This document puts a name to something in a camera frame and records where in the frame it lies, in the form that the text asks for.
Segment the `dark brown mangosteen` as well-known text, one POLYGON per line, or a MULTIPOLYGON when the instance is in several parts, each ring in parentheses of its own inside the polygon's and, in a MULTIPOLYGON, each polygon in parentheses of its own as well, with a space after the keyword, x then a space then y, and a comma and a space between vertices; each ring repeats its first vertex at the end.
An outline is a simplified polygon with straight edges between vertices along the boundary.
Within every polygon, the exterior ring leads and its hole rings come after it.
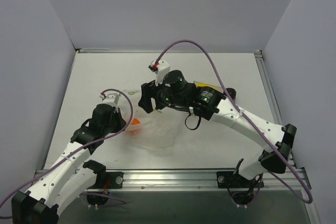
POLYGON ((237 95, 236 90, 234 88, 227 88, 226 91, 228 92, 228 94, 230 95, 232 100, 235 102, 236 101, 236 95, 237 95))

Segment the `orange fruit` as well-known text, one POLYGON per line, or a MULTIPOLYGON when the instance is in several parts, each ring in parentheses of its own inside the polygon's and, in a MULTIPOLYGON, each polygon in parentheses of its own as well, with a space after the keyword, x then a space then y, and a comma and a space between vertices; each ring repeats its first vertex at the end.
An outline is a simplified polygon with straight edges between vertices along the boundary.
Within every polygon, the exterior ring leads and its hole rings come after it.
POLYGON ((141 122, 137 118, 134 118, 127 129, 130 135, 137 135, 142 129, 141 122))

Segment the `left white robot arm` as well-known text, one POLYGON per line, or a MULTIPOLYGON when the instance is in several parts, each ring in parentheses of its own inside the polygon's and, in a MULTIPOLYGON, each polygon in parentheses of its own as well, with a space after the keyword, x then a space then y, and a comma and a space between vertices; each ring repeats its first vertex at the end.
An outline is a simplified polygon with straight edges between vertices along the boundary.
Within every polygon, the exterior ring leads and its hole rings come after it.
POLYGON ((89 187, 109 179, 106 167, 90 156, 111 133, 126 126, 115 102, 100 103, 92 117, 75 130, 65 150, 48 173, 11 199, 13 223, 57 223, 64 209, 89 187))

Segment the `yellow banana bunch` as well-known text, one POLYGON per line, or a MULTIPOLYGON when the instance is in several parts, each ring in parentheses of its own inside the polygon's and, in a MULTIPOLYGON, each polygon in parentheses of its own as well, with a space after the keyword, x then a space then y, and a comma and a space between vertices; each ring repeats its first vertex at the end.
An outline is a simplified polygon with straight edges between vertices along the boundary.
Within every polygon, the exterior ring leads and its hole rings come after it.
POLYGON ((203 82, 195 82, 195 85, 197 87, 209 87, 209 88, 213 88, 219 92, 221 92, 221 87, 218 87, 218 86, 214 86, 214 85, 211 85, 211 84, 207 84, 207 83, 203 83, 203 82))

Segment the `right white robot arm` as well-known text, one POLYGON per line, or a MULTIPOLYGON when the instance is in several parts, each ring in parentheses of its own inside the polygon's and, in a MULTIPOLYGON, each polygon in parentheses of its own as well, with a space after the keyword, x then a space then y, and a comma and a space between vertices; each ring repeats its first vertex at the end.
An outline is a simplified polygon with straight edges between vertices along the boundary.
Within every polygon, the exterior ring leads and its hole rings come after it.
POLYGON ((141 85, 138 103, 146 113, 170 108, 187 112, 199 119, 227 126, 252 140, 262 153, 241 159, 233 173, 233 181, 244 187, 264 172, 283 174, 287 169, 297 128, 266 121, 241 107, 234 107, 235 89, 219 91, 211 86, 187 82, 179 70, 168 72, 161 84, 151 81, 141 85))

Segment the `translucent plastic bag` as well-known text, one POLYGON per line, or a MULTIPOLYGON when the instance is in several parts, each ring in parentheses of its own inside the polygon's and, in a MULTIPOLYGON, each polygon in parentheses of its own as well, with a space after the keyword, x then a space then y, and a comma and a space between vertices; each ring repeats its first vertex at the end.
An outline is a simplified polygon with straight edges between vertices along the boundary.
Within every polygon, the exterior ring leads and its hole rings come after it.
POLYGON ((148 114, 138 106, 141 97, 139 89, 123 90, 123 92, 133 106, 132 120, 137 118, 141 122, 142 129, 137 135, 130 135, 126 129, 119 135, 120 138, 138 148, 161 149, 173 146, 177 137, 185 129, 184 120, 187 114, 169 108, 155 109, 148 114))

